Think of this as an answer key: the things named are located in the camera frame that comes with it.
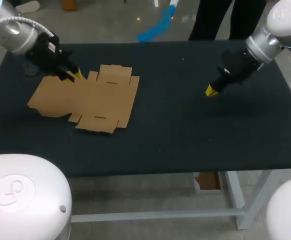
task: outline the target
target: table leg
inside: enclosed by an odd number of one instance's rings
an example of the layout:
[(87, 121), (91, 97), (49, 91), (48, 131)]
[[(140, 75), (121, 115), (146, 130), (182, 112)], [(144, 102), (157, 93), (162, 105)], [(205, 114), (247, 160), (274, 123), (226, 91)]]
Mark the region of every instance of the table leg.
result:
[(233, 207), (242, 209), (245, 206), (245, 198), (242, 194), (240, 182), (236, 171), (226, 171), (225, 178)]
[(198, 194), (200, 192), (200, 185), (196, 180), (196, 177), (199, 175), (199, 172), (193, 173), (193, 184), (194, 184), (194, 193)]
[(252, 194), (244, 204), (244, 215), (236, 219), (236, 226), (239, 230), (247, 229), (254, 222), (260, 209), (278, 188), (281, 172), (282, 170), (262, 171)]

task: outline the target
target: metal table frame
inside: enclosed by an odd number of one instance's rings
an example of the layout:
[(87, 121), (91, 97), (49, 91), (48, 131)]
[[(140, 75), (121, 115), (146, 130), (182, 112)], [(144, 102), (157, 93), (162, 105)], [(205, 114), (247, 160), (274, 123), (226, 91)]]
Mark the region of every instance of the metal table frame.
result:
[(236, 225), (239, 230), (249, 228), (255, 217), (278, 187), (281, 170), (263, 170), (252, 194), (245, 202), (236, 171), (225, 173), (230, 191), (233, 208), (207, 209), (191, 211), (146, 211), (73, 215), (72, 223), (145, 220), (145, 219), (172, 219), (172, 218), (199, 218), (236, 216)]

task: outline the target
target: shoe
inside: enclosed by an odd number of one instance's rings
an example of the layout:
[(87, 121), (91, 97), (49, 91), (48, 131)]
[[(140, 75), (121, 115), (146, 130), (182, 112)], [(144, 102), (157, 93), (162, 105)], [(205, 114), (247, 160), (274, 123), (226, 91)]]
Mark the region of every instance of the shoe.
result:
[(38, 11), (39, 8), (40, 3), (38, 1), (29, 1), (16, 7), (16, 9), (22, 14), (33, 13), (35, 11)]

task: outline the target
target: dark fabric tabletop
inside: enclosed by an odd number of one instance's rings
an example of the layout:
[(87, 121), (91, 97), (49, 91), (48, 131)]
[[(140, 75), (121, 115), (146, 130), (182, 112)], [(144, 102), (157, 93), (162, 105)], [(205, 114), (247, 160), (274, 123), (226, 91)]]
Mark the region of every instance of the dark fabric tabletop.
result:
[(208, 98), (221, 52), (242, 41), (73, 44), (87, 77), (100, 64), (140, 76), (126, 129), (113, 135), (42, 117), (27, 103), (43, 75), (24, 76), (7, 54), (0, 67), (0, 154), (30, 154), (67, 177), (291, 168), (291, 91), (277, 64)]

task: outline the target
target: white cable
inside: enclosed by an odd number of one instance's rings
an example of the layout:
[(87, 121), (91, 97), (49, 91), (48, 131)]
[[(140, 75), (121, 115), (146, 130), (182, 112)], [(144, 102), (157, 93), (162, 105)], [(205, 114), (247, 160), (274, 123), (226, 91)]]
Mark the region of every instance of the white cable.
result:
[(33, 21), (31, 19), (22, 17), (22, 16), (9, 16), (9, 17), (1, 18), (0, 19), (0, 24), (4, 23), (4, 22), (9, 22), (9, 21), (18, 21), (18, 22), (21, 22), (21, 23), (26, 23), (26, 24), (29, 24), (29, 25), (33, 25), (34, 28), (36, 28), (37, 30), (41, 30), (41, 31), (45, 32), (49, 37), (54, 37), (54, 34), (51, 31), (49, 31), (42, 24), (40, 24), (40, 23), (38, 23), (36, 21)]

